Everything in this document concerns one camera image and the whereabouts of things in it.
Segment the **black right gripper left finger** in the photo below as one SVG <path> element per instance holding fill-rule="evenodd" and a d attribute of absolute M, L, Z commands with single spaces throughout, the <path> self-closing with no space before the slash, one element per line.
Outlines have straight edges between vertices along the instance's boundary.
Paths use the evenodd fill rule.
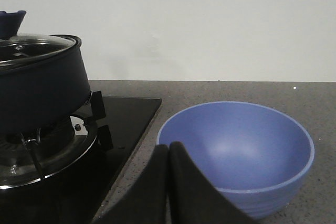
<path fill-rule="evenodd" d="M 139 178 L 95 223 L 165 223 L 169 148 L 155 146 Z"/>

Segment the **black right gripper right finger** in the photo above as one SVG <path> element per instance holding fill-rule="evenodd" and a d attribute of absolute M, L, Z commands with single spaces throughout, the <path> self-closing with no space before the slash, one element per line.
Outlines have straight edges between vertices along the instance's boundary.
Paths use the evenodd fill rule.
<path fill-rule="evenodd" d="M 169 162 L 172 223 L 257 223 L 214 188 L 181 142 L 170 144 Z"/>

